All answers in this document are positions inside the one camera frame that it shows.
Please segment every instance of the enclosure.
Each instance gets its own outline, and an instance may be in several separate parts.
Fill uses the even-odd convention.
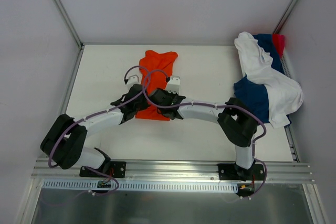
[[[1,6],[1,223],[335,222],[334,0],[1,0]],[[242,181],[221,179],[218,165],[233,164],[237,149],[218,125],[197,119],[132,119],[88,137],[85,147],[125,162],[108,196],[86,193],[100,192],[105,180],[80,177],[81,166],[48,167],[40,144],[55,119],[107,110],[128,91],[126,71],[149,50],[176,52],[180,95],[224,104],[247,73],[235,42],[244,31],[284,35],[284,75],[304,95],[289,125],[265,123],[267,134],[255,145],[255,157],[266,164],[265,185],[246,181],[262,186],[258,194],[240,199]],[[133,74],[142,77],[139,69]]]

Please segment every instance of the white arm segment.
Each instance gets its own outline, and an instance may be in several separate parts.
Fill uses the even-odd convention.
[[[254,158],[252,156],[252,144],[249,147],[236,147],[236,164],[244,169],[250,169]]]
[[[183,99],[181,103],[186,103],[186,102],[202,102],[202,101],[194,101],[190,98]],[[217,105],[224,105],[224,102],[219,102],[219,103],[209,103],[209,102],[203,102],[203,103],[208,103],[208,104],[217,104]],[[200,119],[204,121],[209,121],[212,123],[217,123],[218,119],[218,114],[222,113],[224,109],[216,109],[216,108],[211,108],[211,107],[206,107],[206,106],[199,106],[199,105],[187,105],[187,106],[181,106],[178,109],[178,113],[183,117],[184,119],[188,118],[195,118],[195,119]]]
[[[86,137],[89,137],[105,128],[119,125],[122,118],[123,113],[121,113],[119,109],[115,109],[109,113],[87,119],[79,125],[85,126],[88,131]],[[98,169],[104,160],[105,157],[96,149],[83,147],[80,158],[75,165],[89,166],[93,169]]]
[[[98,169],[104,161],[105,157],[103,156],[103,154],[101,154],[94,148],[87,148],[84,146],[82,153],[80,154],[80,158],[75,163],[75,165],[89,166],[93,169]]]
[[[88,131],[86,137],[89,137],[105,128],[119,125],[122,118],[123,113],[121,113],[119,109],[115,109],[109,113],[87,119],[79,125],[85,126],[86,130]]]
[[[192,102],[193,100],[190,98],[186,98],[182,100],[181,103],[185,102]],[[223,105],[224,102],[218,102],[218,103],[210,103],[213,105]],[[218,114],[222,113],[224,109],[216,109],[216,108],[210,108],[206,106],[199,106],[199,105],[188,105],[188,106],[181,106],[178,109],[179,114],[184,119],[188,118],[195,118],[200,119],[208,122],[217,123]],[[244,169],[250,169],[254,158],[252,156],[252,145],[249,147],[239,147],[235,145],[236,147],[236,164]]]

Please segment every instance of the wire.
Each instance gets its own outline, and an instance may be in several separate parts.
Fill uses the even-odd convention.
[[[264,161],[261,161],[261,160],[259,160],[259,159],[256,159],[256,158],[255,158],[255,160],[256,160],[257,162],[262,163],[262,165],[263,165],[263,167],[264,167],[264,170],[265,170],[265,177],[264,177],[264,180],[262,181],[261,185],[259,186],[259,188],[253,193],[253,195],[255,195],[257,192],[260,191],[260,189],[264,186],[264,184],[265,184],[265,182],[266,182],[266,179],[267,179],[267,167],[266,167],[265,162],[264,162]]]
[[[252,114],[251,112],[249,112],[248,110],[246,110],[246,109],[244,109],[244,108],[241,108],[241,107],[239,107],[239,106],[236,106],[236,105],[227,105],[227,104],[225,104],[225,105],[217,105],[217,106],[215,106],[215,105],[213,105],[213,104],[204,103],[204,102],[194,102],[194,103],[186,102],[186,103],[180,103],[180,104],[169,105],[169,106],[161,106],[161,105],[155,104],[155,103],[153,103],[153,102],[149,99],[149,97],[148,97],[147,94],[146,94],[146,89],[147,89],[147,87],[149,86],[149,83],[151,82],[151,75],[152,75],[152,73],[154,73],[154,72],[161,72],[161,73],[163,73],[163,74],[166,76],[166,78],[168,78],[168,75],[167,75],[163,70],[161,70],[161,69],[154,69],[154,70],[152,70],[152,71],[149,71],[147,68],[138,65],[138,66],[134,66],[134,67],[130,68],[129,70],[127,70],[127,72],[126,72],[126,74],[125,74],[125,76],[124,76],[124,80],[126,80],[127,74],[128,74],[132,69],[134,69],[134,68],[141,68],[141,69],[144,69],[144,70],[147,72],[147,75],[146,75],[145,78],[143,79],[143,83],[146,83],[146,82],[147,82],[147,83],[142,87],[142,92],[139,92],[137,95],[135,95],[134,97],[132,97],[130,100],[125,101],[125,102],[123,102],[123,103],[121,103],[121,104],[119,104],[119,105],[117,105],[117,106],[114,106],[114,107],[110,108],[108,111],[103,110],[103,111],[99,111],[99,112],[93,113],[93,114],[91,114],[91,115],[86,116],[85,118],[82,118],[82,119],[80,119],[80,120],[74,122],[72,125],[70,125],[70,126],[69,126],[69,127],[68,127],[68,128],[61,134],[61,136],[58,138],[58,140],[56,141],[55,145],[53,146],[53,148],[52,148],[52,150],[51,150],[51,152],[50,152],[49,159],[48,159],[48,166],[49,166],[50,168],[55,168],[55,167],[58,166],[57,164],[55,164],[55,165],[52,164],[52,160],[53,160],[52,158],[53,158],[53,155],[54,155],[54,153],[55,153],[55,151],[56,151],[58,145],[60,144],[60,142],[61,142],[62,139],[64,138],[64,136],[65,136],[65,135],[66,135],[66,134],[73,128],[73,127],[75,127],[77,124],[82,123],[82,122],[84,122],[84,121],[86,121],[86,120],[88,120],[88,119],[90,119],[90,118],[93,118],[93,117],[95,117],[95,116],[99,116],[99,115],[102,115],[102,114],[111,112],[111,111],[113,111],[113,110],[115,110],[115,109],[118,109],[118,108],[120,108],[120,107],[122,107],[122,106],[125,106],[126,104],[128,104],[128,103],[134,101],[134,100],[135,100],[136,98],[138,98],[141,94],[144,94],[145,98],[147,99],[147,101],[148,101],[150,104],[152,104],[152,105],[154,105],[154,106],[156,106],[157,108],[160,108],[160,109],[171,109],[171,108],[177,108],[177,107],[180,107],[180,106],[186,106],[186,105],[199,105],[199,106],[206,106],[206,107],[210,107],[210,108],[218,108],[218,109],[222,109],[222,108],[232,108],[232,109],[238,109],[238,110],[241,110],[242,112],[248,114],[248,115],[251,116],[254,120],[256,120],[256,121],[261,125],[262,129],[264,130],[264,132],[263,132],[261,135],[259,135],[258,137],[256,137],[256,138],[253,140],[252,153],[253,153],[253,157],[255,156],[255,142],[256,142],[258,139],[260,139],[260,138],[262,138],[263,136],[265,136],[265,135],[266,135],[266,131],[267,131],[265,125],[263,124],[263,122],[262,122],[258,117],[256,117],[255,115],[253,115],[253,114]],[[259,162],[263,163],[263,166],[265,167],[265,177],[266,177],[266,165],[265,165],[265,163],[262,162],[262,161],[259,161]],[[91,168],[91,167],[86,167],[86,168],[89,169],[89,170],[91,170],[92,172],[94,172],[94,173],[96,173],[96,174],[100,174],[100,175],[103,174],[103,173],[100,173],[100,172],[98,172],[97,170],[95,170],[95,169],[93,169],[93,168]],[[257,191],[260,190],[260,188],[264,185],[265,181],[266,181],[266,179],[264,180],[264,182],[263,182],[262,185],[258,188]]]
[[[116,188],[114,188],[113,190],[109,190],[107,193],[98,193],[98,192],[92,192],[91,190],[83,190],[81,191],[80,193],[76,194],[75,196],[73,196],[72,198],[66,200],[65,202],[62,202],[62,203],[59,203],[59,204],[51,204],[51,203],[48,203],[46,202],[44,199],[43,199],[43,191],[40,192],[40,197],[39,197],[39,200],[40,202],[42,202],[43,204],[47,205],[47,206],[50,206],[50,207],[61,207],[61,206],[64,206],[68,203],[70,203],[71,201],[73,201],[74,199],[78,198],[80,195],[84,194],[84,193],[89,193],[89,194],[92,194],[93,196],[105,196],[105,195],[110,195],[110,194],[113,194],[114,192],[116,192],[116,190],[119,188],[119,182],[113,178],[112,176],[109,176],[107,174],[104,174],[104,173],[101,173],[91,167],[88,167],[88,166],[85,166],[86,169],[98,174],[98,175],[101,175],[101,176],[104,176],[106,178],[109,178],[110,180],[113,180],[115,182],[115,184],[117,185]]]
[[[146,75],[146,77],[143,79],[143,82],[146,83],[146,80],[148,79],[148,83],[150,83],[150,82],[151,82],[151,74],[154,73],[154,72],[157,72],[157,71],[158,71],[158,70],[156,70],[156,69],[150,71],[150,72]],[[254,138],[253,141],[252,141],[252,157],[253,157],[257,162],[262,163],[262,165],[264,166],[264,169],[265,169],[265,177],[264,177],[264,180],[263,180],[263,182],[261,183],[260,187],[253,193],[253,195],[254,195],[255,193],[257,193],[258,191],[260,191],[260,189],[264,186],[264,184],[265,184],[265,182],[266,182],[266,178],[267,178],[267,168],[266,168],[266,164],[265,164],[263,161],[261,161],[261,160],[255,158],[255,145],[256,145],[255,143],[256,143],[256,141],[257,141],[258,139],[260,139],[260,138],[262,138],[263,136],[266,135],[267,130],[266,130],[266,127],[265,127],[264,123],[263,123],[258,117],[256,117],[255,115],[253,115],[253,114],[252,114],[251,112],[249,112],[248,110],[246,110],[246,109],[244,109],[244,108],[242,108],[242,107],[236,106],[236,105],[227,105],[227,104],[226,104],[226,105],[217,105],[217,106],[215,106],[215,105],[213,105],[213,104],[204,103],[204,102],[193,102],[193,103],[191,103],[191,102],[185,102],[185,103],[180,103],[180,104],[176,104],[176,105],[161,106],[161,105],[155,104],[154,102],[152,102],[152,101],[149,99],[149,97],[147,96],[147,94],[146,94],[146,92],[145,92],[145,88],[144,88],[144,87],[142,88],[142,91],[143,91],[142,93],[144,94],[144,96],[145,96],[145,98],[147,99],[147,101],[148,101],[150,104],[156,106],[157,108],[161,108],[161,109],[172,109],[172,108],[177,108],[177,107],[180,107],[180,106],[186,106],[186,105],[200,105],[200,106],[206,106],[206,107],[210,107],[210,108],[216,108],[216,107],[217,107],[217,108],[219,108],[219,109],[222,109],[222,108],[233,108],[233,109],[238,109],[238,110],[244,112],[245,114],[248,114],[248,115],[251,116],[254,120],[256,120],[256,121],[258,122],[258,124],[261,125],[261,127],[262,127],[262,129],[263,129],[263,133],[260,134],[259,136],[257,136],[256,138]]]

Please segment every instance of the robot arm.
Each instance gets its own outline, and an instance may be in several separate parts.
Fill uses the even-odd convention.
[[[241,112],[238,109],[220,109],[218,105],[236,105],[248,110],[236,98],[230,98],[228,102],[208,103],[202,101],[194,101],[190,98],[180,96],[178,94],[169,93],[163,89],[156,89],[150,99],[158,105],[176,105],[183,103],[191,103],[192,105],[179,106],[172,109],[160,109],[163,116],[170,119],[199,119],[219,124],[228,139],[236,148],[236,165],[242,170],[249,170],[255,159],[253,157],[253,146],[251,141],[257,131],[258,123]],[[214,108],[193,104],[212,104]]]
[[[52,160],[57,165],[62,169],[68,169],[74,165],[89,166],[102,173],[106,173],[110,169],[111,159],[108,155],[97,148],[86,148],[83,145],[86,137],[107,127],[122,124],[132,119],[138,111],[149,107],[144,94],[123,105],[142,92],[143,88],[136,81],[127,83],[127,86],[129,87],[129,92],[111,103],[111,108],[115,106],[118,106],[118,108],[113,111],[107,109],[106,113],[99,113],[97,116],[90,115],[68,132],[56,147],[52,156]],[[178,89],[174,85],[167,86],[170,87],[169,92],[163,89],[156,89],[149,96],[149,99],[159,106],[175,105],[174,108],[158,107],[159,112],[172,120],[194,118],[219,124],[228,139],[236,146],[236,171],[244,179],[245,174],[248,174],[255,162],[251,141],[256,133],[258,123],[238,109],[220,109],[217,106],[224,104],[242,108],[245,108],[245,106],[236,98],[230,98],[226,103],[213,103],[214,108],[202,106],[200,104],[205,103],[178,95]],[[191,105],[179,106],[179,104],[183,103],[190,103]],[[60,115],[43,140],[41,150],[50,155],[51,150],[56,145],[56,141],[74,122],[75,120],[67,114]]]

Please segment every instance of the aluminum frame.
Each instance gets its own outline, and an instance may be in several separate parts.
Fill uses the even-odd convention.
[[[61,0],[53,0],[55,5],[65,23],[67,24],[74,40],[81,49],[78,53],[75,66],[73,68],[71,78],[68,83],[67,91],[64,101],[59,110],[59,114],[66,111],[73,84],[80,65],[81,56],[83,53],[83,43],[80,40]],[[281,17],[274,33],[279,33],[284,24],[291,15],[294,7],[299,0],[291,0]],[[294,155],[297,154],[295,142],[292,140],[290,129],[286,131],[289,144],[294,150]],[[139,180],[139,181],[156,181],[156,182],[208,182],[218,184],[221,181],[218,179],[217,164],[222,162],[208,162],[208,161],[140,161],[128,160],[127,172],[125,180]],[[314,223],[323,224],[329,223],[323,207],[320,202],[320,197],[315,184],[314,176],[310,165],[307,163],[296,162],[267,162],[267,180],[266,183],[279,184],[303,184],[306,192],[306,199]],[[46,178],[71,178],[81,180],[79,177],[79,167],[73,167],[68,170],[60,168],[50,169],[47,165],[47,158],[42,155],[36,162],[32,179],[29,184],[28,196],[25,198],[24,208],[21,209],[19,215],[19,223],[31,223],[33,219],[34,209],[36,207],[40,190]],[[222,182],[230,183],[232,181],[222,180]]]

